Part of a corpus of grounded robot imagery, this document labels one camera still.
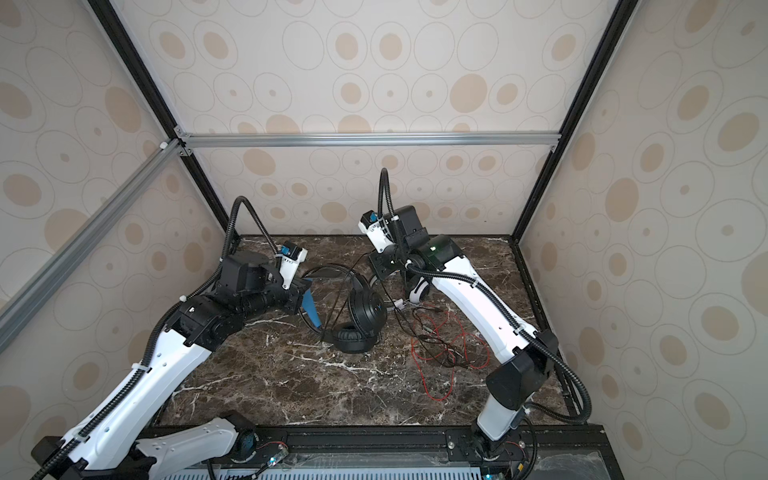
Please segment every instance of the patterned wallpaper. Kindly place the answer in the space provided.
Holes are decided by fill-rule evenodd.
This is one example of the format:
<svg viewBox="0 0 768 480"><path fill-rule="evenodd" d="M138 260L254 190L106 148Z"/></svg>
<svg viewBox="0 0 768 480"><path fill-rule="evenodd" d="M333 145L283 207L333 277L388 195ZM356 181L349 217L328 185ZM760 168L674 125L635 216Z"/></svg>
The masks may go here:
<svg viewBox="0 0 768 480"><path fill-rule="evenodd" d="M217 265L223 234L180 161L164 172L0 354L0 479L79 422L141 359L149 332Z"/></svg>
<svg viewBox="0 0 768 480"><path fill-rule="evenodd" d="M0 2L0 307L157 149L77 0Z"/></svg>
<svg viewBox="0 0 768 480"><path fill-rule="evenodd" d="M558 130L616 0L124 0L197 133Z"/></svg>
<svg viewBox="0 0 768 480"><path fill-rule="evenodd" d="M765 478L768 4L638 12L523 242L630 480Z"/></svg>
<svg viewBox="0 0 768 480"><path fill-rule="evenodd" d="M224 205L251 199L270 233L357 234L389 169L395 207L412 204L430 233L509 234L549 147L197 149ZM259 233L248 215L241 233Z"/></svg>

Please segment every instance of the metal vent grille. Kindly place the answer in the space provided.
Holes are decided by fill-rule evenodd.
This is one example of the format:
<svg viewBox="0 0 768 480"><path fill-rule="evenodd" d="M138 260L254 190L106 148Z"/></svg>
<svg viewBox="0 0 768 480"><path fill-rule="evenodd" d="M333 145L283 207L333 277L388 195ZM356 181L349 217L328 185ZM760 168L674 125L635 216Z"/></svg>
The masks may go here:
<svg viewBox="0 0 768 480"><path fill-rule="evenodd" d="M217 471L218 480L254 473L252 468ZM259 480L480 480L480 469L474 467L432 468L294 468L267 470ZM190 468L169 475L164 480L209 480L202 468Z"/></svg>

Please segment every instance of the black frame rail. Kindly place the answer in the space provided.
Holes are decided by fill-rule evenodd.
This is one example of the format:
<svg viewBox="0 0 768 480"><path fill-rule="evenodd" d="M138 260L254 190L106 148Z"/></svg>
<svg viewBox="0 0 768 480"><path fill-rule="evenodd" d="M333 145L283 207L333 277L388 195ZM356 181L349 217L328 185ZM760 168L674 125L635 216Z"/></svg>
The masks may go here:
<svg viewBox="0 0 768 480"><path fill-rule="evenodd" d="M581 118L584 116L587 106L600 83L600 79L602 78L603 73L605 73L605 69L610 63L616 47L621 40L621 36L632 18L637 3L638 0L619 0L617 3L613 15L608 21L608 25L600 39L598 48L595 50L594 56L587 67L587 73L581 80L581 84L576 92L573 103L571 103L571 107L565 115L565 120L563 120L563 125L560 129L560 141L558 142L558 146L547 156L547 160L544 162L541 173L538 175L536 183L531 190L531 195L525 202L525 206L523 207L517 225L515 225L515 230L509 237L509 246L511 247L512 255L515 257L515 263L518 266L518 271L520 272L520 277L525 286L525 291L531 301L531 309L533 310L536 322L542 329L550 328L549 320L541 305L541 299L536 292L536 287L531 279L531 273L528 271L525 258L520 250L520 240L522 240L522 237L531 222L531 218L535 214L536 209L547 190L547 186L563 158L563 154L576 133ZM580 411L580 405L575 388L559 371L557 371L557 374L568 413L570 415L576 415Z"/></svg>
<svg viewBox="0 0 768 480"><path fill-rule="evenodd" d="M131 77L136 82L144 99L160 122L165 134L169 138L179 138L178 123L165 103L163 95L154 83L151 74L147 70L147 66L141 60L138 50L131 41L130 35L125 30L112 4L109 0L88 0L88 3L91 5L91 9L93 9L107 36L112 41L114 49L123 60L123 64L128 69L128 72L131 73ZM179 138L179 142L184 147L184 141ZM208 203L208 207L214 213L221 228L226 230L227 222L229 221L227 210L224 209L219 201L219 197L216 195L213 186L210 184L208 177L206 177L192 150L184 148L181 160L184 162L184 166L189 171L190 176L192 176L192 180L194 180L195 185L197 185L203 198ZM235 233L235 239L237 243L237 239L239 239L237 233Z"/></svg>

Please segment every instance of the black motor joint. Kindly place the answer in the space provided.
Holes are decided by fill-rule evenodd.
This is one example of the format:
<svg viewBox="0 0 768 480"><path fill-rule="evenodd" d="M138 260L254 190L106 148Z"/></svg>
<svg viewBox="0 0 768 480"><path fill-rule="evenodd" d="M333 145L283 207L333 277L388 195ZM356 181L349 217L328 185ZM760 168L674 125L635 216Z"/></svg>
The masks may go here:
<svg viewBox="0 0 768 480"><path fill-rule="evenodd" d="M551 330L537 332L536 338L549 350L557 350L558 338ZM472 425L475 449L479 454L485 458L495 457L503 450L510 436L519 436L517 427L526 415L526 402L544 385L553 369L554 362L529 343L524 349L515 349L514 358L485 377L485 385L493 398L504 408L518 414L511 422L510 431L499 440L489 439L477 422Z"/></svg>
<svg viewBox="0 0 768 480"><path fill-rule="evenodd" d="M221 276L211 293L183 303L167 322L186 338L215 351L229 335L243 329L247 319L279 309L290 315L299 312L309 280L294 278L288 289L274 261L258 252L240 251L224 257Z"/></svg>

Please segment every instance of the headphone ear cushion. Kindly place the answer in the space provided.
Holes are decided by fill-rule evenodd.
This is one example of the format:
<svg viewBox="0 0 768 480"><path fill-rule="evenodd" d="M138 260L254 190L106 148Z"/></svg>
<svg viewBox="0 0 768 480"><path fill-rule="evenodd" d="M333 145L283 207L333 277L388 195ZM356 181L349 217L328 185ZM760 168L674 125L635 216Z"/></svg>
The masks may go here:
<svg viewBox="0 0 768 480"><path fill-rule="evenodd" d="M344 323L334 330L333 336L343 342L356 342L366 338L353 323Z"/></svg>
<svg viewBox="0 0 768 480"><path fill-rule="evenodd" d="M333 345L341 353L365 353L376 344L376 337L366 338L354 323L344 323L333 330Z"/></svg>

